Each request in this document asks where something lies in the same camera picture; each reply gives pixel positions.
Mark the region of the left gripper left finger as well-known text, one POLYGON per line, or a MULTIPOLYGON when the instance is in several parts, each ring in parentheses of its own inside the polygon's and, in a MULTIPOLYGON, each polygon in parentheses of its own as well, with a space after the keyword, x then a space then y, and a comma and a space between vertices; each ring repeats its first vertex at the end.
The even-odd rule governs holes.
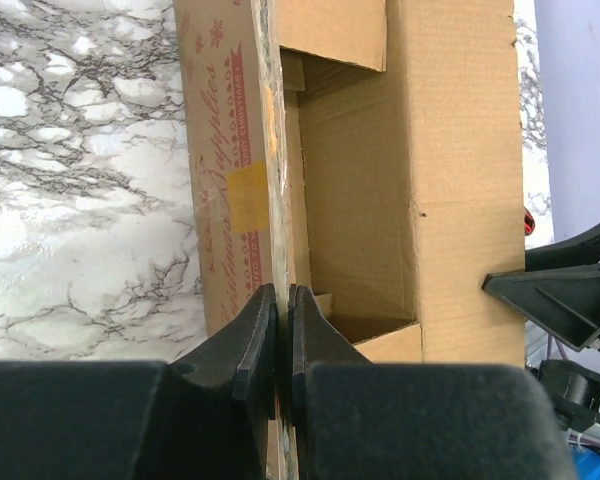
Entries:
POLYGON ((172 363, 0 361, 0 479, 262 479, 277 309, 259 287, 172 363))

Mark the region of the red utility knife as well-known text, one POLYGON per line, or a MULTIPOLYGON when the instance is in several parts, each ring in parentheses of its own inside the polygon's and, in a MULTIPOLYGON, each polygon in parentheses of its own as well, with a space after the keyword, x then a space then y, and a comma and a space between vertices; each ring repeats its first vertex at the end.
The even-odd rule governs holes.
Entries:
POLYGON ((525 210, 524 229, 526 236, 530 236, 535 230, 535 219, 528 209, 525 210))

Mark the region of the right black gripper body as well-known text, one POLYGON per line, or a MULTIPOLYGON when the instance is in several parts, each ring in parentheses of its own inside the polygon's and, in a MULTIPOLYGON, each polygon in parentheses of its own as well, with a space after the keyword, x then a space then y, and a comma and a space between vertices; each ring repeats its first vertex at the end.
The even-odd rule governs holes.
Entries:
POLYGON ((543 360, 529 372, 547 393, 561 430, 600 425, 600 374, 570 360, 543 360))

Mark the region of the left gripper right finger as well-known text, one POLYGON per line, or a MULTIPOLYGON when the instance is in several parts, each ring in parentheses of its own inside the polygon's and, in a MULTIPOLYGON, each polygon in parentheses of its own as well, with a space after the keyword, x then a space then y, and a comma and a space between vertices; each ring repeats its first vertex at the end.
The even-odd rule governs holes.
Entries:
POLYGON ((522 369, 375 364, 290 290, 290 392, 303 479, 573 479, 551 403, 522 369))

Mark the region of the brown cardboard express box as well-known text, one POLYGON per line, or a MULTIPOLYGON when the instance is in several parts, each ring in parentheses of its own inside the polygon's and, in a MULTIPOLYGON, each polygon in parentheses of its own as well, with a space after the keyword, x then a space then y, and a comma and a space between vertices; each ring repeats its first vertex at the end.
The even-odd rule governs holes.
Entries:
POLYGON ((522 365, 510 1, 178 1, 206 328, 307 286, 378 362, 522 365))

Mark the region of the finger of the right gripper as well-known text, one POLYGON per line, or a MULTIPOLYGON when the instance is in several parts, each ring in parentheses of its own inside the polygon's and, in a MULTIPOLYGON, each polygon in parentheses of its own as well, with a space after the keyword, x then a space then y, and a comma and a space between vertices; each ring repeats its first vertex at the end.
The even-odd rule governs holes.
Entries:
POLYGON ((492 273, 482 289, 574 351, 600 351, 600 223, 525 252, 523 270, 492 273))

